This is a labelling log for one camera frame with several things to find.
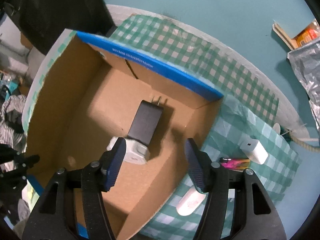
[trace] striped cloth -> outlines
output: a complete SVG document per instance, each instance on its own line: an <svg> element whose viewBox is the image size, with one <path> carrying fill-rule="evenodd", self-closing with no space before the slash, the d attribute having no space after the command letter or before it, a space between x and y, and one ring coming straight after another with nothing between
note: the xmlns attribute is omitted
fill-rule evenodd
<svg viewBox="0 0 320 240"><path fill-rule="evenodd" d="M18 152L22 152L25 144L25 135L16 133L7 126L4 120L6 113L16 110L22 114L27 98L24 95L10 96L1 107L0 143L8 144Z"/></svg>

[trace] black power adapter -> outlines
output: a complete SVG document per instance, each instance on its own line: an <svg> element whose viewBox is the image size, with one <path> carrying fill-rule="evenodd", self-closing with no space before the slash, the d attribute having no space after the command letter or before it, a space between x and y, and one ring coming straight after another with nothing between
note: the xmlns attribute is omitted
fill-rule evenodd
<svg viewBox="0 0 320 240"><path fill-rule="evenodd" d="M163 111L163 107L159 106L160 99L157 105L141 101L128 132L129 139L134 139L145 146L150 144Z"/></svg>

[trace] multicolored lighter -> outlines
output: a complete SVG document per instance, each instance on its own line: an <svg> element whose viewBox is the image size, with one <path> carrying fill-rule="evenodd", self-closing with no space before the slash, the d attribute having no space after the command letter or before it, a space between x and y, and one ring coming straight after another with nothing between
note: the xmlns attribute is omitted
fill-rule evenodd
<svg viewBox="0 0 320 240"><path fill-rule="evenodd" d="M250 164L249 159L229 159L229 158L220 158L220 163L223 167L236 170L236 171L243 171L247 169Z"/></svg>

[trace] checkered tablecloth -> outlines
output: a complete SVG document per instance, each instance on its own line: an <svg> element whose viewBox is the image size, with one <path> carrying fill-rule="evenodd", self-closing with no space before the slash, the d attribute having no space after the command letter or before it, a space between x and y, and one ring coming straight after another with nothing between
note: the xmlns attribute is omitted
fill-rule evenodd
<svg viewBox="0 0 320 240"><path fill-rule="evenodd" d="M259 118L274 124L279 99L232 55L177 27L168 19L133 15L111 35L209 85L238 98Z"/></svg>
<svg viewBox="0 0 320 240"><path fill-rule="evenodd" d="M251 163L274 204L281 201L301 163L282 136L257 117L232 95L225 96L220 112L207 136L202 151L212 161L220 157L245 158L240 144L245 138L258 139L269 156L263 165ZM140 233L161 240L190 240L193 238L204 210L206 199L189 216L180 216L176 205L192 187L188 175L173 192L160 211L142 228ZM221 237L230 234L234 199L228 199L227 213Z"/></svg>

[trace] open box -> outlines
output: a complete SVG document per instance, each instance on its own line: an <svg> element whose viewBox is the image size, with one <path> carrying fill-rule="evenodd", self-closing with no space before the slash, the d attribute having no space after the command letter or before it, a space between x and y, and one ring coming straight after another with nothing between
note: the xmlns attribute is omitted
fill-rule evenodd
<svg viewBox="0 0 320 240"><path fill-rule="evenodd" d="M164 111L148 147L150 160L123 162L115 186L102 193L115 236L129 239L186 174L184 142L193 137L202 145L222 95L110 39L81 32L70 37L56 59L49 59L49 52L28 96L26 154L40 155L30 172L45 187L59 167L74 170L98 160L113 136L127 135L140 102L161 96ZM77 220L85 226L80 190L75 203Z"/></svg>

